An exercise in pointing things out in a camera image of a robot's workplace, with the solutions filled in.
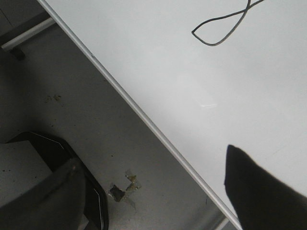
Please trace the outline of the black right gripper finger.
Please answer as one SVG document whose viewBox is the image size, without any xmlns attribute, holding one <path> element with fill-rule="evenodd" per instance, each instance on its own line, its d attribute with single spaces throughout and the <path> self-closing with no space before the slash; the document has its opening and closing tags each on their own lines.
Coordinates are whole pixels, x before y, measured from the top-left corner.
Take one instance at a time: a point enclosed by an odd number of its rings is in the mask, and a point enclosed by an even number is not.
<svg viewBox="0 0 307 230">
<path fill-rule="evenodd" d="M 305 230 L 307 198 L 228 145 L 224 186 L 244 230 Z"/>
</svg>

